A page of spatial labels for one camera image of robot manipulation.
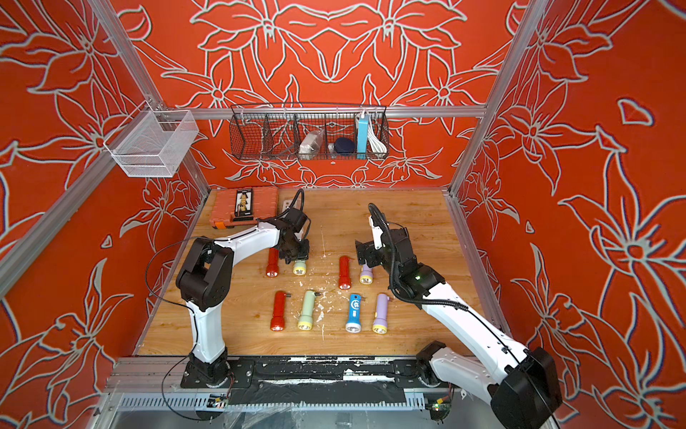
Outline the cream flashlight back row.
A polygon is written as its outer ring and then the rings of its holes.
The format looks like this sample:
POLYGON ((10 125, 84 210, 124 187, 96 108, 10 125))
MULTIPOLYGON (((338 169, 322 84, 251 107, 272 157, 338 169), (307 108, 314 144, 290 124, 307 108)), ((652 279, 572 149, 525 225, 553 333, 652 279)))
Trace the cream flashlight back row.
POLYGON ((306 275, 307 274, 307 261, 302 260, 302 259, 296 260, 294 262, 294 266, 293 266, 293 273, 294 273, 294 275, 297 275, 297 276, 306 275))

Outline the purple flashlight back row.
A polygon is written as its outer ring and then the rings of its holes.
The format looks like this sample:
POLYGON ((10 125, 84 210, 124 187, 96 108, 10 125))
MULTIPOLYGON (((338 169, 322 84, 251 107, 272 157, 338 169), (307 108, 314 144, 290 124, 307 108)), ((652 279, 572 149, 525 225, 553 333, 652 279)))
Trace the purple flashlight back row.
POLYGON ((361 284, 373 283, 373 269, 367 264, 362 265, 359 282, 361 282, 361 284))

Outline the red flashlight back row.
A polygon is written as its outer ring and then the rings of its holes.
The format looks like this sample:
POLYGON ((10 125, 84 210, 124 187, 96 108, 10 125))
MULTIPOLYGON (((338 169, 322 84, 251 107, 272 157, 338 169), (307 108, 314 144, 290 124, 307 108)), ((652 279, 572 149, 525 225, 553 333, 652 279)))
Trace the red flashlight back row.
POLYGON ((350 258, 348 256, 341 256, 339 258, 339 288, 343 291, 349 290, 352 287, 349 265, 350 258))
POLYGON ((270 248, 268 254, 268 262, 265 270, 265 275, 270 278, 277 277, 280 273, 279 268, 279 250, 270 248))

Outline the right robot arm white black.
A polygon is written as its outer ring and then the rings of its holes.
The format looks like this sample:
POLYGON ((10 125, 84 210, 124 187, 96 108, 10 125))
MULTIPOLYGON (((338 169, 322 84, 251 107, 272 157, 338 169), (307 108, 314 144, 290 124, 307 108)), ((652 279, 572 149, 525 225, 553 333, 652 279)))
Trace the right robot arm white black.
POLYGON ((491 407, 505 428, 541 428, 555 420, 562 404, 553 357, 529 349, 473 310, 448 281, 418 261, 407 228, 387 221, 368 206, 373 239, 357 242, 360 264, 382 267, 396 300, 432 316, 472 352, 469 359, 440 341, 417 354, 425 376, 452 384, 491 407))

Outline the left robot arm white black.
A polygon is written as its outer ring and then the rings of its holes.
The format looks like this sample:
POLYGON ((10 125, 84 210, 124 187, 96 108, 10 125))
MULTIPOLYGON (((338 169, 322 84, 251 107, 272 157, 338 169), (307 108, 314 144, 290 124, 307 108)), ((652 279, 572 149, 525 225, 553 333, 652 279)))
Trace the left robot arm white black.
POLYGON ((296 192, 285 211, 227 237, 194 239, 176 278, 180 296, 189 310, 193 347, 182 387, 221 387, 232 370, 223 339, 223 302, 230 291, 232 271, 244 259, 263 250, 293 265, 295 275, 307 273, 310 219, 305 214, 305 191, 296 192))

